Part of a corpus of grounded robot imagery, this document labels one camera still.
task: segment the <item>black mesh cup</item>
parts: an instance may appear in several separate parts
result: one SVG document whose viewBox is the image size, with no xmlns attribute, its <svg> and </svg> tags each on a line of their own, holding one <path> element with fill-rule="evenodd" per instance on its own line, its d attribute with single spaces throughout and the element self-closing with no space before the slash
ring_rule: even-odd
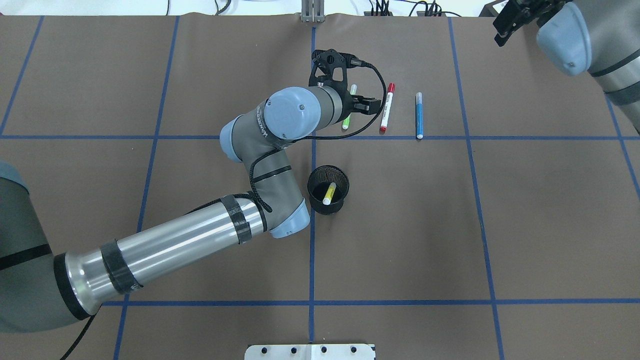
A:
<svg viewBox="0 0 640 360">
<path fill-rule="evenodd" d="M 335 192 L 331 204 L 324 205 L 322 200 L 331 183 L 335 183 Z M 322 215 L 335 214 L 342 208 L 344 198 L 349 192 L 349 178 L 340 168 L 333 165 L 323 165 L 309 175 L 307 191 L 309 191 L 311 207 L 317 213 Z"/>
</svg>

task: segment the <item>metal bracket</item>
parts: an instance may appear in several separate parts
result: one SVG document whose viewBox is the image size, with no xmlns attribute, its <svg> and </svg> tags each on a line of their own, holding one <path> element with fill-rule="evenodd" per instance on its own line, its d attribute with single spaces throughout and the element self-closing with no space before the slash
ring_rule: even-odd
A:
<svg viewBox="0 0 640 360">
<path fill-rule="evenodd" d="M 244 360 L 375 360 L 373 344 L 252 345 Z"/>
<path fill-rule="evenodd" d="M 302 0 L 302 22 L 324 22 L 324 0 Z"/>
</svg>

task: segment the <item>blue joint cap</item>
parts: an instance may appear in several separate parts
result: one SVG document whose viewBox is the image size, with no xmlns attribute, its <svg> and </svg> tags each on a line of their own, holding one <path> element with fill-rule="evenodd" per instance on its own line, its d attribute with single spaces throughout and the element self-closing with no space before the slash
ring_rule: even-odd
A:
<svg viewBox="0 0 640 360">
<path fill-rule="evenodd" d="M 285 88 L 273 94 L 264 106 L 264 120 L 271 132 L 283 140 L 312 133 L 320 122 L 320 102 L 308 89 Z"/>
<path fill-rule="evenodd" d="M 567 3 L 538 31 L 538 46 L 569 76 L 591 67 L 591 38 L 580 8 Z"/>
<path fill-rule="evenodd" d="M 0 178 L 11 180 L 18 185 L 21 185 L 27 190 L 27 192 L 29 191 L 29 188 L 22 180 L 22 177 L 20 176 L 20 173 L 18 173 L 18 170 L 16 170 L 16 168 L 11 164 L 5 163 L 2 160 L 0 160 Z"/>
<path fill-rule="evenodd" d="M 238 156 L 236 155 L 236 152 L 234 151 L 234 144 L 233 144 L 233 141 L 232 141 L 232 135 L 233 135 L 234 125 L 236 124 L 236 120 L 240 116 L 238 116 L 235 119 L 231 120 L 220 131 L 220 147 L 222 147 L 222 151 L 224 151 L 225 154 L 227 154 L 227 157 L 231 161 L 236 162 L 236 163 L 241 163 L 242 160 L 240 160 L 240 158 L 238 158 Z"/>
<path fill-rule="evenodd" d="M 296 211 L 289 215 L 287 220 L 284 220 L 282 224 L 274 227 L 270 233 L 276 239 L 284 238 L 285 236 L 295 234 L 306 228 L 310 221 L 307 205 L 305 205 L 305 201 L 302 200 Z"/>
</svg>

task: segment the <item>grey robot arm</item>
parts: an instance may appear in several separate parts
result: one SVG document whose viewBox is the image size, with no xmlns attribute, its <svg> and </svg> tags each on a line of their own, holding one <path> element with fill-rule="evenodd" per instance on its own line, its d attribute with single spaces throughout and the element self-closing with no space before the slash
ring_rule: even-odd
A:
<svg viewBox="0 0 640 360">
<path fill-rule="evenodd" d="M 567 75 L 589 72 L 640 134 L 640 1 L 509 0 L 493 25 L 503 46 L 538 19 L 538 45 Z"/>
<path fill-rule="evenodd" d="M 329 50 L 313 57 L 308 88 L 276 92 L 221 132 L 224 152 L 250 175 L 250 192 L 227 195 L 86 254 L 53 256 L 27 186 L 0 161 L 0 331 L 74 323 L 94 315 L 104 301 L 260 233 L 282 238 L 304 229 L 309 213 L 284 149 L 351 112 L 380 114 L 380 100 L 347 92 L 347 68 L 371 67 L 385 87 L 380 73 L 353 55 Z M 316 77 L 316 67 L 324 75 Z M 344 69 L 342 81 L 333 80 L 337 67 Z"/>
</svg>

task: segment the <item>green marker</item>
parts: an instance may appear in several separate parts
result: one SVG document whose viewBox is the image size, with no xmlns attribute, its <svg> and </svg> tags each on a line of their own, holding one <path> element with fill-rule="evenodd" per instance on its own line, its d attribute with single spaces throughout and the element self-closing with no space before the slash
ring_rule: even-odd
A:
<svg viewBox="0 0 640 360">
<path fill-rule="evenodd" d="M 349 93 L 351 95 L 355 95 L 356 91 L 358 91 L 358 85 L 351 85 L 351 90 L 349 91 Z M 349 116 L 347 116 L 347 118 L 342 122 L 342 130 L 349 129 L 349 120 L 351 120 L 351 114 L 349 114 Z"/>
</svg>

